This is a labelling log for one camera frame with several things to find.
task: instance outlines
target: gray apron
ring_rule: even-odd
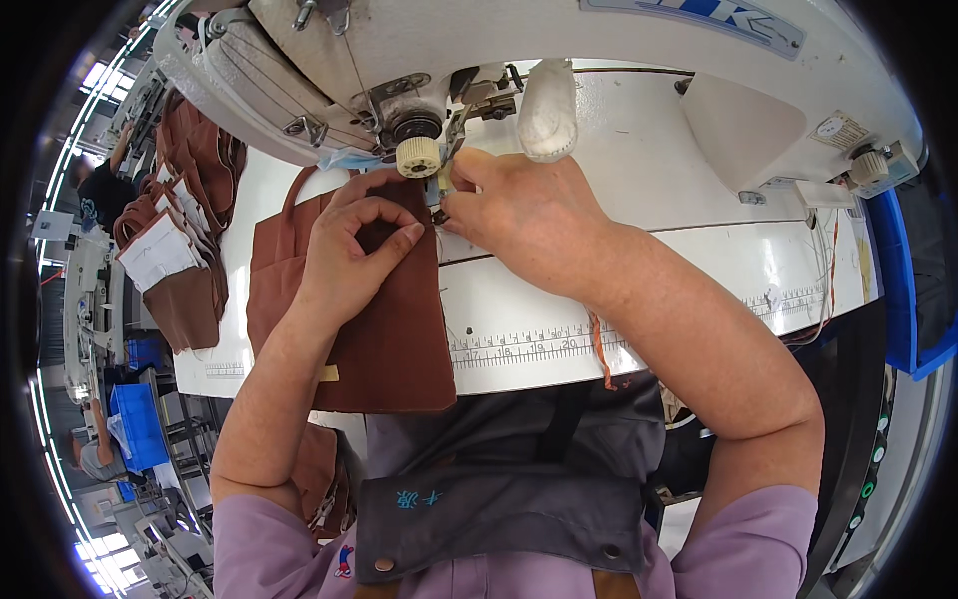
[[[523,551],[599,578],[627,574],[634,587],[643,490],[665,428],[655,377],[616,382],[617,391],[593,380],[463,397],[434,416],[367,416],[376,478],[359,493],[358,583],[398,590],[433,564]]]

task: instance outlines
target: left hand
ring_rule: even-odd
[[[382,197],[366,197],[372,188],[402,180],[391,169],[355,176],[339,188],[312,225],[306,270],[294,303],[331,319],[336,330],[369,304],[386,276],[422,237],[425,228],[408,210]],[[355,234],[376,219],[394,222],[399,230],[367,256]]]

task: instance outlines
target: metal snap button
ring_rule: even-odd
[[[605,555],[609,560],[616,560],[619,556],[622,555],[622,549],[618,545],[608,544],[602,546],[603,555]]]
[[[373,566],[380,572],[388,572],[396,566],[396,563],[389,558],[379,558]]]

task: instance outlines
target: fingernail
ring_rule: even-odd
[[[415,222],[413,224],[408,224],[402,227],[402,232],[406,237],[409,238],[409,241],[415,243],[422,237],[422,231],[425,230],[425,227],[422,226],[421,222]]]

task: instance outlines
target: factory window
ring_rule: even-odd
[[[96,553],[93,556],[97,558],[95,562],[83,543],[74,543],[83,566],[103,594],[113,592],[113,588],[126,590],[147,578],[140,567],[140,557],[122,534],[114,533],[94,539],[89,547]]]
[[[90,91],[96,87],[97,81],[100,80],[105,70],[106,65],[102,62],[94,64],[80,85],[80,91],[84,94],[90,93]],[[129,89],[133,87],[135,81],[134,78],[124,75],[120,70],[116,70],[106,78],[106,83],[103,84],[103,94],[113,98],[117,102],[122,102],[126,99],[126,94],[129,93]]]

